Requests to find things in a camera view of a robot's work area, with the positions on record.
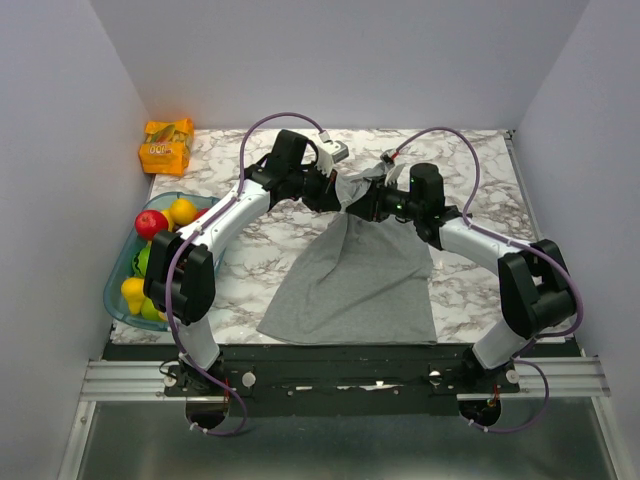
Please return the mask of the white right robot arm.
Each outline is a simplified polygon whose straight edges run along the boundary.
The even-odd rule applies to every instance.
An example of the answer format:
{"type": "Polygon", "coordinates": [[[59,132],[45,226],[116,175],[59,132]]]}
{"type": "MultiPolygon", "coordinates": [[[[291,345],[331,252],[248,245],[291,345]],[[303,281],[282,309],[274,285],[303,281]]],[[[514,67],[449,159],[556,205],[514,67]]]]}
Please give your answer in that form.
{"type": "Polygon", "coordinates": [[[390,215],[409,221],[430,246],[497,276],[502,318],[465,354],[459,371],[467,389],[485,390],[496,380],[496,369],[537,339],[556,336],[560,323],[581,323],[583,301],[555,243],[525,243],[473,223],[457,207],[446,205],[444,181],[433,164],[413,165],[406,191],[397,186],[401,170],[399,165],[377,166],[337,180],[336,195],[347,213],[372,222],[390,215]]]}

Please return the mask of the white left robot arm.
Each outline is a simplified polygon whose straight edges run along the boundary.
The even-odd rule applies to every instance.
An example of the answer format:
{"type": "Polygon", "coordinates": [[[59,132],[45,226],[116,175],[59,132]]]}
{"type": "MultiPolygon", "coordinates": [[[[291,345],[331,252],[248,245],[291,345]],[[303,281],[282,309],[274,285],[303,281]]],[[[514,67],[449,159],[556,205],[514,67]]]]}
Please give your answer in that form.
{"type": "Polygon", "coordinates": [[[278,133],[271,151],[243,170],[232,190],[199,219],[152,240],[143,292],[164,312],[180,353],[191,365],[187,382],[201,395],[222,380],[215,365],[220,349],[206,315],[215,294],[216,262],[227,244],[283,200],[327,193],[335,164],[348,147],[321,132],[316,141],[289,130],[278,133]]]}

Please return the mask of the grey tank top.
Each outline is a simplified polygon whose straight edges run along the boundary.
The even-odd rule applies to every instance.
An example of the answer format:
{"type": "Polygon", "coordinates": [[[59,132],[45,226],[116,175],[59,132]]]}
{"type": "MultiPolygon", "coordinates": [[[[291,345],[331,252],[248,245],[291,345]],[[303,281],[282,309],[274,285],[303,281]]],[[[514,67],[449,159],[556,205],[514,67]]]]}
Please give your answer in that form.
{"type": "Polygon", "coordinates": [[[341,211],[296,258],[257,330],[296,345],[434,344],[432,270],[414,227],[341,211]]]}

